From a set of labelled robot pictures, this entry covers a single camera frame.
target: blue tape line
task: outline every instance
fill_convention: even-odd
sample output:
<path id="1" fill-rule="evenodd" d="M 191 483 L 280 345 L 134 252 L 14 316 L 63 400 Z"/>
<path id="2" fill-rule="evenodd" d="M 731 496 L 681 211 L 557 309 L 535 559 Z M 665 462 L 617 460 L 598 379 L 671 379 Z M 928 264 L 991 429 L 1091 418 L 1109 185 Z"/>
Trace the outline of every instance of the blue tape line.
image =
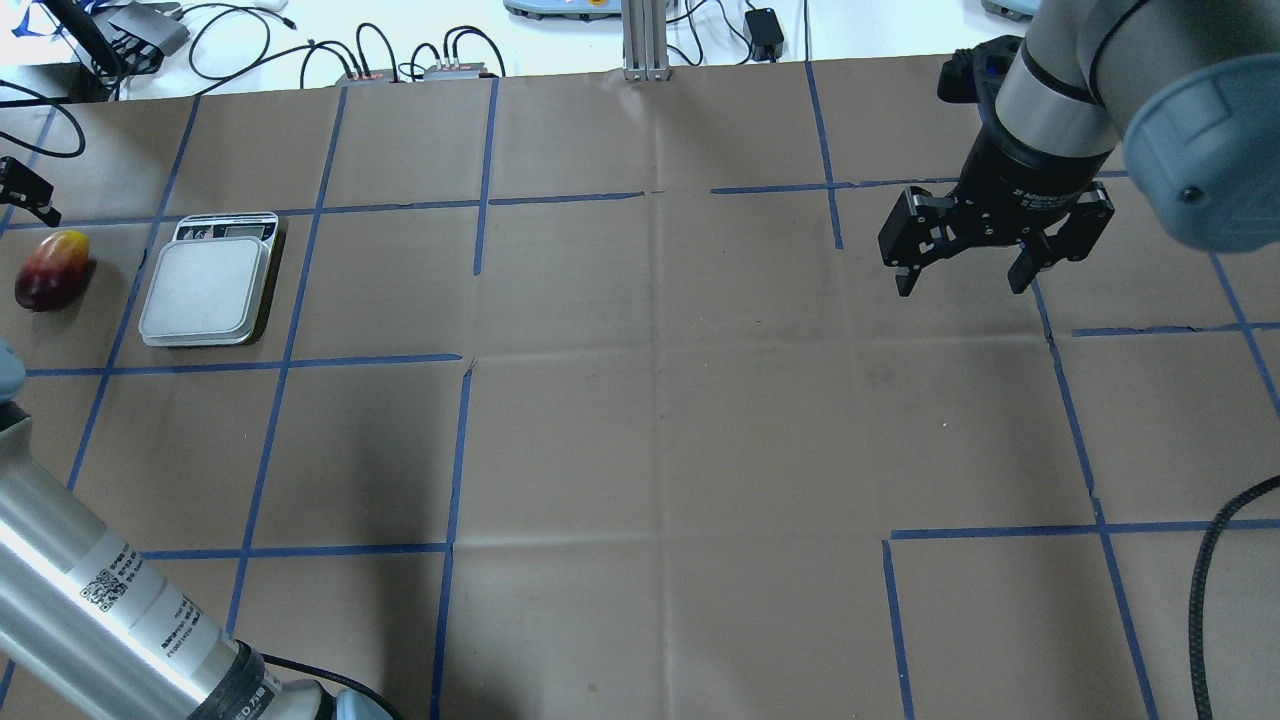
<path id="1" fill-rule="evenodd" d="M 911 674 L 906 666 L 906 639 L 902 637 L 902 611 L 897 605 L 897 577 L 893 574 L 893 551 L 888 541 L 881 541 L 884 556 L 884 592 L 888 594 L 888 621 L 893 630 L 893 655 L 897 657 L 897 685 L 902 693 L 902 717 L 915 720 L 915 702 L 911 698 Z"/>
<path id="2" fill-rule="evenodd" d="M 13 671 L 17 665 L 10 660 L 4 669 L 4 676 L 0 678 L 0 710 L 4 708 L 4 701 L 9 697 L 9 684 L 13 683 Z"/>
<path id="3" fill-rule="evenodd" d="M 760 184 L 746 187 L 713 187 L 712 195 L 762 195 L 765 192 L 809 192 L 815 190 L 849 190 L 851 182 L 810 182 L 801 184 Z"/>
<path id="4" fill-rule="evenodd" d="M 430 202 L 385 202 L 381 205 L 340 205 L 338 208 L 325 208 L 320 213 L 308 210 L 305 214 L 342 215 L 344 213 L 385 213 L 388 210 L 433 210 L 439 208 L 475 208 L 479 200 L 436 200 Z"/>
<path id="5" fill-rule="evenodd" d="M 302 301 L 306 299 L 307 279 L 311 273 L 311 258 L 315 252 L 316 233 L 320 229 L 320 214 L 325 195 L 329 192 L 329 176 L 333 172 L 333 156 L 338 151 L 338 135 L 342 132 L 342 117 L 347 109 L 347 88 L 338 92 L 338 109 L 333 118 L 333 131 L 329 135 L 329 149 L 325 154 L 324 172 L 320 176 L 320 188 L 312 209 L 311 228 L 307 232 L 307 247 L 302 255 L 302 272 L 298 275 L 298 290 L 293 296 L 293 313 L 289 315 L 289 333 L 284 341 L 284 356 L 280 360 L 279 377 L 275 380 L 275 395 L 271 398 L 271 414 L 266 421 L 266 438 L 262 441 L 262 455 L 259 457 L 257 478 L 253 480 L 253 496 L 250 500 L 248 519 L 244 521 L 244 536 L 241 541 L 239 562 L 236 566 L 236 584 L 232 587 L 232 605 L 227 615 L 227 633 L 236 632 L 239 618 L 239 602 L 244 592 L 244 575 L 253 547 L 253 533 L 257 530 L 257 515 L 262 506 L 262 489 L 266 486 L 266 471 L 271 464 L 271 448 L 275 446 L 275 428 L 280 421 L 280 406 L 284 402 L 284 384 L 289 379 L 289 361 L 293 357 L 293 345 L 298 337 L 298 320 L 302 318 Z"/>
<path id="6" fill-rule="evenodd" d="M 461 355 L 389 355 L 385 357 L 321 357 L 316 360 L 289 360 L 291 368 L 335 368 L 349 365 L 410 365 L 420 363 L 457 363 Z"/>
<path id="7" fill-rule="evenodd" d="M 1149 328 L 1079 328 L 1071 331 L 1071 337 L 1124 337 L 1135 334 L 1194 334 L 1238 332 L 1240 325 L 1152 325 Z"/>
<path id="8" fill-rule="evenodd" d="M 147 550 L 142 557 L 147 560 L 236 560 L 241 551 L 233 548 L 209 550 Z"/>
<path id="9" fill-rule="evenodd" d="M 198 113 L 200 97 L 197 96 L 191 101 L 191 111 L 187 114 L 187 127 L 182 131 L 182 140 L 178 142 L 178 152 L 174 155 L 173 165 L 169 168 L 169 179 L 165 182 L 164 192 L 160 195 L 160 206 L 156 209 L 157 218 L 164 215 L 164 210 L 169 205 L 169 197 L 173 195 L 173 186 L 178 181 L 178 168 L 182 167 L 182 159 L 187 154 L 187 142 L 191 141 L 191 131 L 196 127 L 196 115 Z M 151 224 L 151 234 L 147 237 L 146 249 L 142 251 L 142 259 L 138 261 L 138 269 L 133 273 L 133 284 L 129 287 L 129 297 L 124 302 L 124 315 L 120 318 L 120 325 L 115 331 L 115 340 L 111 342 L 111 352 L 106 356 L 102 379 L 97 383 L 97 392 L 93 395 L 93 404 L 90 406 L 88 420 L 84 421 L 84 432 L 81 434 L 79 446 L 76 448 L 76 460 L 72 462 L 72 471 L 67 478 L 67 489 L 69 491 L 74 491 L 76 483 L 79 482 L 79 473 L 84 466 L 84 455 L 88 452 L 88 441 L 93 436 L 93 428 L 97 424 L 97 415 L 102 410 L 102 398 L 106 397 L 106 386 L 111 380 L 111 370 L 115 368 L 115 360 L 120 355 L 120 346 L 124 343 L 124 333 L 129 328 L 129 316 L 133 314 L 133 305 L 137 302 L 138 290 L 142 287 L 142 272 L 147 265 L 147 255 L 151 254 L 151 247 L 155 246 L 156 236 L 159 233 L 160 223 L 157 220 Z"/>
<path id="10" fill-rule="evenodd" d="M 1100 520 L 1100 527 L 1106 528 L 1106 518 L 1102 514 L 1102 502 L 1093 497 L 1093 514 Z M 1125 642 L 1129 643 L 1129 656 L 1133 659 L 1134 673 L 1138 674 L 1138 691 L 1142 693 L 1142 703 L 1147 708 L 1148 720 L 1158 720 L 1160 712 L 1156 710 L 1156 696 L 1151 692 L 1151 680 L 1147 678 L 1147 662 L 1142 659 L 1142 646 L 1138 643 L 1138 630 L 1133 625 L 1133 614 L 1129 611 L 1129 596 L 1124 591 L 1124 580 L 1120 578 L 1120 564 L 1116 562 L 1116 551 L 1111 544 L 1111 533 L 1103 529 L 1098 533 L 1102 543 L 1102 556 L 1107 562 L 1107 574 L 1111 575 L 1111 589 L 1116 596 L 1116 609 L 1120 611 L 1120 625 L 1124 628 Z"/>
<path id="11" fill-rule="evenodd" d="M 1041 292 L 1039 282 L 1032 281 L 1032 292 L 1036 295 L 1036 307 L 1039 310 L 1041 325 L 1044 331 L 1044 342 L 1048 343 L 1050 355 L 1053 357 L 1053 374 L 1057 377 L 1057 391 L 1062 396 L 1062 407 L 1066 410 L 1066 420 L 1071 428 L 1071 441 L 1075 443 L 1075 456 L 1080 461 L 1080 473 L 1084 474 L 1084 487 L 1093 497 L 1093 464 L 1089 462 L 1089 452 L 1084 447 L 1084 433 L 1080 430 L 1080 420 L 1075 414 L 1075 401 L 1071 400 L 1071 387 L 1066 383 L 1066 372 L 1062 369 L 1062 354 L 1053 338 L 1053 327 L 1048 322 L 1048 309 L 1044 306 L 1044 293 Z"/>
<path id="12" fill-rule="evenodd" d="M 111 368 L 113 375 L 180 375 L 184 373 L 236 373 L 244 370 L 279 370 L 279 363 L 215 363 L 209 365 L 155 365 L 147 368 Z"/>
<path id="13" fill-rule="evenodd" d="M 822 172 L 827 178 L 827 206 L 831 210 L 831 234 L 836 250 L 845 249 L 845 233 L 840 227 L 840 208 L 836 205 L 836 190 L 831 187 L 835 176 L 831 170 L 831 147 L 827 143 L 827 123 L 822 118 L 822 101 L 818 99 L 818 81 L 813 76 L 813 63 L 805 60 L 804 72 L 809 79 L 809 99 L 813 100 L 813 118 L 818 124 L 818 146 L 822 149 Z"/>
<path id="14" fill-rule="evenodd" d="M 428 555 L 448 550 L 443 542 L 392 544 L 329 544 L 314 547 L 255 547 L 252 557 L 339 557 L 365 555 Z"/>
<path id="15" fill-rule="evenodd" d="M 28 378 L 84 378 L 106 374 L 106 368 L 41 368 L 27 370 Z"/>
<path id="16" fill-rule="evenodd" d="M 489 119 L 484 131 L 484 167 L 480 170 L 480 217 L 476 218 L 476 256 L 471 273 L 479 275 L 484 266 L 484 227 L 489 219 L 489 173 L 493 168 L 493 131 L 498 119 L 498 78 L 490 81 Z"/>
<path id="17" fill-rule="evenodd" d="M 893 530 L 891 539 L 957 539 L 957 538 L 1029 538 L 1047 536 L 1091 536 L 1097 525 L 1023 525 L 1011 528 L 925 528 Z"/>
<path id="18" fill-rule="evenodd" d="M 1267 361 L 1262 357 L 1262 348 L 1258 347 L 1258 340 L 1253 337 L 1253 329 L 1249 327 L 1249 320 L 1244 316 L 1244 309 L 1240 306 L 1240 299 L 1236 297 L 1235 290 L 1231 287 L 1231 281 L 1226 277 L 1226 269 L 1222 266 L 1222 260 L 1217 256 L 1217 252 L 1208 254 L 1210 261 L 1213 263 L 1213 272 L 1217 273 L 1217 279 L 1222 284 L 1222 291 L 1226 293 L 1228 302 L 1231 304 L 1231 311 L 1235 313 L 1235 320 L 1239 323 L 1239 331 L 1244 334 L 1244 341 L 1249 345 L 1249 352 L 1253 355 L 1253 363 L 1258 366 L 1258 374 L 1262 375 L 1262 384 L 1267 388 L 1267 397 L 1271 398 L 1271 407 L 1275 409 L 1276 416 L 1280 416 L 1280 392 L 1276 392 L 1276 383 L 1271 378 L 1271 370 L 1267 369 Z"/>
<path id="19" fill-rule="evenodd" d="M 462 375 L 458 401 L 458 434 L 453 443 L 453 491 L 449 496 L 449 530 L 445 536 L 444 571 L 440 575 L 440 605 L 435 616 L 435 660 L 431 669 L 431 720 L 440 719 L 440 693 L 444 691 L 444 644 L 449 629 L 449 598 L 453 588 L 453 546 L 458 538 L 458 507 L 462 501 L 462 461 L 467 448 L 467 418 L 471 409 L 471 373 Z"/>
<path id="20" fill-rule="evenodd" d="M 599 202 L 605 200 L 630 200 L 644 197 L 644 192 L 595 192 L 590 195 L 547 195 L 541 197 L 498 197 L 489 205 L 543 205 L 552 202 Z"/>
<path id="21" fill-rule="evenodd" d="M 805 60 L 804 74 L 809 79 L 809 100 L 813 102 L 813 119 L 818 126 L 818 147 L 822 150 L 822 173 L 832 182 L 831 147 L 827 145 L 827 123 L 822 119 L 822 102 L 818 100 L 818 81 L 813 77 L 813 63 Z"/>
<path id="22" fill-rule="evenodd" d="M 1041 292 L 1038 281 L 1032 281 L 1032 292 L 1036 295 L 1036 307 L 1039 310 L 1044 342 L 1048 345 L 1050 355 L 1053 357 L 1053 373 L 1057 375 L 1057 388 L 1062 396 L 1062 407 L 1066 410 L 1068 424 L 1071 428 L 1071 439 L 1075 443 L 1075 455 L 1080 461 L 1080 473 L 1084 475 L 1084 484 L 1089 491 L 1089 502 L 1093 506 L 1093 519 L 1097 524 L 1102 555 L 1106 559 L 1107 574 L 1111 577 L 1111 589 L 1115 593 L 1116 607 L 1120 611 L 1120 624 L 1124 626 L 1125 641 L 1129 644 L 1129 657 L 1133 660 L 1133 669 L 1138 676 L 1138 689 L 1142 692 L 1142 702 L 1147 708 L 1147 719 L 1158 720 L 1156 698 L 1151 692 L 1151 680 L 1147 678 L 1147 664 L 1142 659 L 1138 632 L 1134 629 L 1133 616 L 1129 614 L 1129 598 L 1124 589 L 1124 580 L 1120 577 L 1120 566 L 1115 559 L 1115 548 L 1111 546 L 1111 536 L 1107 532 L 1107 519 L 1102 512 L 1102 502 L 1094 492 L 1093 465 L 1089 462 L 1089 452 L 1084 446 L 1080 419 L 1075 413 L 1075 402 L 1071 400 L 1071 387 L 1066 382 L 1066 372 L 1062 368 L 1062 354 L 1057 347 L 1057 341 L 1053 338 L 1053 325 L 1050 322 L 1048 307 L 1044 305 L 1044 293 Z"/>
<path id="23" fill-rule="evenodd" d="M 827 205 L 831 209 L 831 232 L 836 236 L 836 250 L 845 249 L 845 233 L 840 228 L 840 208 L 836 205 L 836 191 L 827 191 Z"/>

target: wire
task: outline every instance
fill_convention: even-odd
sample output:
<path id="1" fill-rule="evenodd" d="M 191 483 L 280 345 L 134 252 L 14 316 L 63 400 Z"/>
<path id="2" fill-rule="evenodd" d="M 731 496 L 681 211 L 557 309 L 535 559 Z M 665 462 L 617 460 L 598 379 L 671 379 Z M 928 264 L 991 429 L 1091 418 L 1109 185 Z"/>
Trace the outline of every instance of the wire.
<path id="1" fill-rule="evenodd" d="M 424 47 L 428 49 L 428 50 L 430 50 L 431 55 L 435 55 L 435 64 L 440 64 L 440 51 L 436 50 L 434 45 L 431 45 L 430 42 L 421 42 L 421 44 L 419 44 L 419 46 L 413 49 L 413 54 L 408 56 L 410 78 L 412 78 L 412 79 L 419 79 L 419 78 L 413 77 L 412 69 L 413 69 L 413 65 L 417 65 L 419 68 L 422 68 L 422 65 L 417 64 L 417 54 L 421 53 Z M 426 68 L 422 68 L 422 76 L 426 77 Z"/>
<path id="2" fill-rule="evenodd" d="M 809 31 L 809 0 L 804 0 L 804 61 L 813 60 L 813 35 Z"/>
<path id="3" fill-rule="evenodd" d="M 326 40 L 324 42 L 316 42 L 315 45 L 311 46 L 311 50 L 307 50 L 307 54 L 302 56 L 302 69 L 298 70 L 298 90 L 306 90 L 307 63 L 311 60 L 311 55 L 315 54 L 316 50 L 328 50 L 329 53 L 333 53 L 333 56 L 338 58 L 338 61 L 342 63 L 342 72 L 346 73 L 347 79 L 352 79 L 351 65 L 347 64 L 347 59 L 342 56 L 342 53 L 338 53 L 333 47 L 329 47 L 330 42 L 334 41 Z"/>
<path id="4" fill-rule="evenodd" d="M 356 26 L 356 54 L 360 55 L 360 67 L 365 69 L 365 77 L 372 77 L 372 73 L 369 70 L 369 60 L 365 59 L 365 49 L 360 45 L 360 33 L 364 32 L 365 28 L 371 28 L 379 37 L 383 38 L 383 42 L 387 45 L 387 55 L 390 56 L 392 60 L 392 82 L 399 82 L 399 76 L 396 74 L 396 51 L 392 50 L 392 41 L 387 40 L 387 33 L 383 32 L 383 28 L 375 26 L 374 23 L 360 23 Z"/>
<path id="5" fill-rule="evenodd" d="M 321 680 L 329 680 L 330 683 L 347 685 L 348 688 L 374 701 L 378 705 L 378 707 L 381 707 L 387 712 L 387 715 L 392 716 L 392 720 L 404 720 L 404 717 L 399 712 L 397 712 L 394 707 L 392 707 L 392 703 L 387 702 L 387 698 L 378 694 L 372 688 L 358 680 L 352 680 L 346 675 L 330 673 L 329 670 L 321 670 L 320 667 L 312 667 L 311 665 L 306 665 L 296 660 L 285 660 L 284 657 L 266 655 L 265 652 L 261 655 L 262 655 L 262 661 L 266 662 L 268 665 L 275 665 L 276 667 L 284 667 L 285 670 L 305 673 L 307 675 L 320 678 Z"/>
<path id="6" fill-rule="evenodd" d="M 70 111 L 67 110 L 67 108 L 63 108 L 61 102 L 54 100 L 52 97 L 46 97 L 46 96 L 36 92 L 35 90 L 31 90 L 29 87 L 23 87 L 20 85 L 15 83 L 15 82 L 9 82 L 6 79 L 0 79 L 0 87 L 12 87 L 13 90 L 17 90 L 18 92 L 26 92 L 27 95 L 35 97 L 36 100 L 40 100 L 44 105 L 49 105 L 54 110 L 58 110 L 59 113 L 61 113 L 63 115 L 65 115 L 67 119 L 70 120 L 72 127 L 76 128 L 76 138 L 77 138 L 76 142 L 77 142 L 77 146 L 76 146 L 76 150 L 72 150 L 70 152 L 63 152 L 63 151 L 59 151 L 59 150 L 47 150 L 45 147 L 40 147 L 37 145 L 32 145 L 32 143 L 29 143 L 29 142 L 27 142 L 24 140 L 18 140 L 17 137 L 14 137 L 14 136 L 4 132 L 4 131 L 0 131 L 0 137 L 3 137 L 4 140 L 8 140 L 9 142 L 12 142 L 14 145 L 17 145 L 18 147 L 26 147 L 27 150 L 31 150 L 32 152 L 37 152 L 40 155 L 47 155 L 49 158 L 78 158 L 78 156 L 81 156 L 81 155 L 84 154 L 84 128 L 81 127 L 79 122 L 76 119 L 76 115 L 70 114 Z"/>
<path id="7" fill-rule="evenodd" d="M 458 35 L 453 36 L 453 59 L 454 60 L 458 59 L 458 41 L 468 35 L 480 36 L 480 40 L 484 40 L 485 42 L 489 44 L 489 47 L 493 49 L 494 56 L 498 58 L 498 69 L 502 72 L 502 77 L 507 77 L 507 63 L 502 60 L 502 51 L 498 50 L 498 46 L 494 44 L 494 41 L 481 29 L 467 27 L 463 28 L 462 32 L 460 32 Z"/>
<path id="8" fill-rule="evenodd" d="M 1187 639 L 1190 647 L 1192 696 L 1196 698 L 1196 716 L 1199 720 L 1213 719 L 1213 710 L 1208 703 L 1208 679 L 1204 674 L 1204 589 L 1208 584 L 1208 564 L 1213 560 L 1213 548 L 1233 515 L 1277 487 L 1280 487 L 1280 475 L 1262 480 L 1233 497 L 1208 524 L 1204 538 L 1201 541 L 1199 552 L 1196 555 L 1196 569 L 1192 571 L 1192 598 L 1187 612 Z"/>
<path id="9" fill-rule="evenodd" d="M 694 5 L 692 8 L 689 6 L 689 3 L 690 0 L 685 0 L 685 18 L 689 19 L 689 32 L 692 33 L 694 36 L 694 45 L 698 46 L 698 61 L 689 63 L 687 55 L 685 55 L 684 53 L 681 53 L 680 55 L 685 58 L 685 61 L 689 63 L 690 65 L 701 65 L 703 63 L 707 61 L 707 51 L 703 50 L 703 38 L 698 37 L 698 26 L 694 24 L 694 13 L 698 10 L 698 8 L 705 5 L 708 0 L 701 0 L 700 3 L 698 3 L 698 5 Z"/>
<path id="10" fill-rule="evenodd" d="M 736 35 L 737 38 L 741 40 L 746 45 L 746 58 L 742 58 L 737 63 L 733 63 L 735 65 L 745 65 L 746 61 L 751 59 L 751 41 L 748 40 L 745 35 L 742 35 L 741 32 L 739 32 L 737 28 L 733 27 L 733 23 L 730 22 L 730 19 L 728 19 L 728 10 L 724 9 L 724 1 L 723 0 L 714 0 L 714 1 L 716 1 L 717 5 L 721 6 L 721 17 L 724 18 L 724 26 L 728 27 L 728 29 L 732 31 L 733 35 Z"/>
<path id="11" fill-rule="evenodd" d="M 699 3 L 696 5 L 694 5 L 694 8 L 690 10 L 689 9 L 689 0 L 685 0 L 685 14 L 680 15 L 680 17 L 676 17 L 676 18 L 671 18 L 669 20 L 667 20 L 667 24 L 676 24 L 676 23 L 678 23 L 680 20 L 687 18 L 689 15 L 692 15 L 695 12 L 698 12 L 698 8 L 701 8 L 703 5 L 705 5 L 710 0 L 699 0 Z"/>
<path id="12" fill-rule="evenodd" d="M 280 58 L 284 58 L 285 55 L 292 55 L 294 53 L 301 53 L 303 50 L 311 50 L 312 47 L 315 47 L 315 45 L 298 45 L 296 47 L 289 47 L 288 50 L 280 50 L 275 55 L 268 55 L 266 58 L 262 58 L 261 60 L 259 60 L 256 63 L 252 63 L 252 64 L 250 64 L 247 67 L 243 67 L 239 70 L 237 70 L 236 73 L 232 73 L 232 74 L 227 76 L 225 78 L 215 82 L 214 85 L 210 85 L 205 90 L 201 90 L 200 92 L 197 92 L 195 96 L 198 97 L 201 95 L 205 95 L 206 92 L 218 90 L 219 87 L 221 87 L 221 86 L 227 85 L 228 82 L 230 82 L 230 81 L 241 77 L 242 74 L 248 73 L 251 70 L 255 70 L 255 69 L 257 69 L 257 68 L 260 68 L 260 67 L 262 67 L 262 65 L 265 65 L 265 64 L 268 64 L 268 63 L 270 63 L 273 60 L 279 60 Z"/>
<path id="13" fill-rule="evenodd" d="M 189 14 L 192 10 L 200 10 L 200 9 L 204 9 L 204 8 L 227 8 L 221 13 L 218 13 L 216 15 L 214 15 L 214 18 L 211 20 L 209 20 L 207 23 L 205 23 L 205 27 L 200 28 L 200 32 L 196 33 L 196 37 L 191 38 L 191 45 L 187 46 L 187 63 L 191 65 L 191 72 L 196 73 L 197 76 L 200 76 L 200 77 L 202 77 L 205 79 L 224 81 L 224 79 L 230 79 L 233 77 L 239 77 L 241 74 L 243 74 L 244 70 L 247 70 L 250 68 L 255 68 L 259 64 L 261 64 L 262 61 L 265 61 L 266 53 L 271 47 L 271 26 L 266 22 L 266 17 L 275 18 L 276 20 L 279 20 L 280 23 L 283 23 L 284 27 L 287 27 L 289 29 L 297 29 L 298 28 L 298 26 L 293 20 L 291 20 L 289 18 L 285 18 L 284 15 L 282 15 L 279 13 L 275 13 L 273 10 L 266 10 L 264 8 L 250 8 L 250 6 L 243 6 L 243 5 L 232 5 L 230 3 L 200 3 L 197 5 L 191 5 L 191 6 L 187 6 L 187 8 L 179 8 L 172 17 L 175 20 L 180 20 L 182 18 L 187 17 L 187 14 Z M 257 58 L 255 58 L 248 65 L 246 65 L 241 70 L 237 70 L 237 72 L 234 72 L 232 74 L 212 76 L 212 74 L 206 74 L 206 73 L 201 72 L 200 68 L 196 67 L 196 46 L 200 44 L 200 40 L 205 36 L 205 32 L 207 32 L 209 28 L 214 27 L 214 24 L 216 24 L 218 20 L 225 18 L 227 15 L 234 14 L 234 13 L 244 13 L 244 14 L 251 15 L 255 19 L 257 19 L 257 22 L 262 23 L 262 29 L 266 31 L 266 37 L 262 40 L 262 50 L 257 54 Z"/>

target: digital scale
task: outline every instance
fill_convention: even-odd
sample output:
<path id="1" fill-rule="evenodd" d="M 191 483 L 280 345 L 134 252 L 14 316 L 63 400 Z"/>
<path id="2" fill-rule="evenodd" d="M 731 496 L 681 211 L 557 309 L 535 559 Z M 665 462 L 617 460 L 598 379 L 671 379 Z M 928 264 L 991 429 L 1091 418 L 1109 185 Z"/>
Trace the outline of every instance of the digital scale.
<path id="1" fill-rule="evenodd" d="M 156 258 L 138 320 L 142 342 L 196 347 L 256 340 L 271 305 L 284 228 L 275 213 L 183 218 Z"/>
<path id="2" fill-rule="evenodd" d="M 512 13 L 540 20 L 544 17 L 594 20 L 622 14 L 622 0 L 503 0 Z"/>

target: metal bracket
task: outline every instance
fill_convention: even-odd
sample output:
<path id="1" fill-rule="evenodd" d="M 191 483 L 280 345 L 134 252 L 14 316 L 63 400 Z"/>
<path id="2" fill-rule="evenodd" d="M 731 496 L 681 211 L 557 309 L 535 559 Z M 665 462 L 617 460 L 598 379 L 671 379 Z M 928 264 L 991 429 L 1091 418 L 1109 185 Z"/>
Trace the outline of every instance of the metal bracket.
<path id="1" fill-rule="evenodd" d="M 622 77 L 669 79 L 666 0 L 622 0 Z"/>

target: power adapter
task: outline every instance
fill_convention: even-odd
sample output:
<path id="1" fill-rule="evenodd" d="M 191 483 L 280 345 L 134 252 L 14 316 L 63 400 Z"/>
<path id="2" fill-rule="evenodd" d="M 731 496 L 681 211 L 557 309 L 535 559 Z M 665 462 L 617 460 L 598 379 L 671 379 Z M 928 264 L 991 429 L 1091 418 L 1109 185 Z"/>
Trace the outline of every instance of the power adapter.
<path id="1" fill-rule="evenodd" d="M 751 42 L 751 59 L 756 63 L 768 60 L 777 63 L 782 55 L 782 26 L 778 24 L 778 15 L 773 8 L 760 8 L 746 12 L 746 23 L 742 35 Z"/>

